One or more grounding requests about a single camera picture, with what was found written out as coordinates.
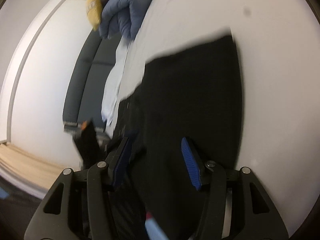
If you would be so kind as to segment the white bed sheet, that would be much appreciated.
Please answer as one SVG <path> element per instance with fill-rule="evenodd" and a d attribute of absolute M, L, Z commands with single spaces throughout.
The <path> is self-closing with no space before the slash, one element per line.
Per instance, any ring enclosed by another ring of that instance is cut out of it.
<path fill-rule="evenodd" d="M 236 165 L 262 180 L 289 235 L 319 197 L 318 17 L 306 0 L 153 0 L 119 91 L 134 91 L 146 61 L 231 31 L 244 91 Z"/>

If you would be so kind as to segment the black denim pants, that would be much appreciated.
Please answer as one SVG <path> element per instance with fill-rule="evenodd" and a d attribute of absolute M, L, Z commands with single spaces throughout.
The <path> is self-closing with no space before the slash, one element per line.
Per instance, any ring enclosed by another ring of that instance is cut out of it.
<path fill-rule="evenodd" d="M 170 239 L 188 239 L 202 197 L 191 183 L 181 142 L 199 165 L 230 170 L 238 153 L 242 88 L 231 34 L 145 65 L 141 84 L 119 105 L 114 135 L 133 136 L 126 168 L 138 214 L 149 210 Z"/>

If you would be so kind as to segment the blue folded duvet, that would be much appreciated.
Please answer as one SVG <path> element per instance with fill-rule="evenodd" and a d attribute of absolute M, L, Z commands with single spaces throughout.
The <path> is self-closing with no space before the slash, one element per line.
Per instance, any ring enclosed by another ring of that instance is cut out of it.
<path fill-rule="evenodd" d="M 111 39 L 120 33 L 134 40 L 142 26 L 152 0 L 109 0 L 104 6 L 99 25 L 101 38 Z"/>

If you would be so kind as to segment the yellow cushion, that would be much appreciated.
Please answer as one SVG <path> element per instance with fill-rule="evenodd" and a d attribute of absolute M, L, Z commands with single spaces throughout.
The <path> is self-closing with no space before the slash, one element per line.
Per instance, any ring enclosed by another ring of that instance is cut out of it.
<path fill-rule="evenodd" d="M 94 31 L 99 28 L 101 23 L 102 4 L 100 0 L 86 1 L 86 15 Z"/>

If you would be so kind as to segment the light blue pillowcase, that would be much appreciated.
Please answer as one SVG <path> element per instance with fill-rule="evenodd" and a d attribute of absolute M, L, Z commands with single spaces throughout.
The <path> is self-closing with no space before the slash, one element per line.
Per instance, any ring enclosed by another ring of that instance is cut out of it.
<path fill-rule="evenodd" d="M 130 43 L 131 42 L 124 37 L 120 39 L 116 48 L 116 63 L 111 69 L 105 83 L 101 103 L 101 118 L 103 122 L 105 122 L 106 127 L 110 126 L 113 120 Z"/>

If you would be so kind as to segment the dark grey headboard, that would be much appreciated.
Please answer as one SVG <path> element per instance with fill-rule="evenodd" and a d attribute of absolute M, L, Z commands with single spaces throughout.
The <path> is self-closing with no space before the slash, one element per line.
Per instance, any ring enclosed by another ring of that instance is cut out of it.
<path fill-rule="evenodd" d="M 91 31 L 84 42 L 68 85 L 62 120 L 65 131 L 75 131 L 84 121 L 92 120 L 103 133 L 106 122 L 101 117 L 101 104 L 106 80 L 116 64 L 116 49 L 121 35 L 102 39 Z"/>

